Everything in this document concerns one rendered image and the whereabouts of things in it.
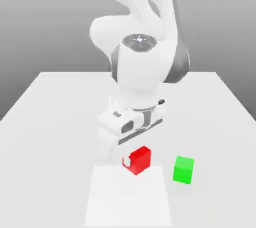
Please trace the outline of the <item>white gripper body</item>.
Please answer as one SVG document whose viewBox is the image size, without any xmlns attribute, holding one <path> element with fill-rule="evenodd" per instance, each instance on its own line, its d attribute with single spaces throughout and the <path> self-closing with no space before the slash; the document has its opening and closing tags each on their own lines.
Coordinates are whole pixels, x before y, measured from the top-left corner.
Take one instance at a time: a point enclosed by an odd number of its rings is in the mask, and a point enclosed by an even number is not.
<svg viewBox="0 0 256 228">
<path fill-rule="evenodd" d="M 111 128 L 114 136 L 109 147 L 109 154 L 122 154 L 135 150 L 143 145 L 142 135 L 162 124 L 163 118 L 151 118 L 150 123 L 139 123 L 136 118 L 129 119 L 118 126 Z"/>
</svg>

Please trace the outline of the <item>small red cube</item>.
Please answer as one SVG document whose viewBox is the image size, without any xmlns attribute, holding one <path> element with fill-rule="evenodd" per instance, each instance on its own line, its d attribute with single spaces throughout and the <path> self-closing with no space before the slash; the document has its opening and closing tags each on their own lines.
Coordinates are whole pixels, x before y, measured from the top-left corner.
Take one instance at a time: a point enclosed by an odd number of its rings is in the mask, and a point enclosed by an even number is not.
<svg viewBox="0 0 256 228">
<path fill-rule="evenodd" d="M 151 165 L 152 151 L 146 146 L 142 146 L 133 151 L 129 156 L 130 164 L 127 166 L 122 159 L 122 165 L 134 175 L 138 175 Z"/>
</svg>

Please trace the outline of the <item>small green cube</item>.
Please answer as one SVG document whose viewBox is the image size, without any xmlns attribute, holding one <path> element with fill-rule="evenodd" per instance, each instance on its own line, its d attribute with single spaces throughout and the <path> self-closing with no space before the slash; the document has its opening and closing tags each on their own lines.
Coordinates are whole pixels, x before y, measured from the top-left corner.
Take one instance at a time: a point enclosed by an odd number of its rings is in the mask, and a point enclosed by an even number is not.
<svg viewBox="0 0 256 228">
<path fill-rule="evenodd" d="M 194 159 L 177 156 L 173 170 L 173 180 L 185 184 L 192 181 Z"/>
</svg>

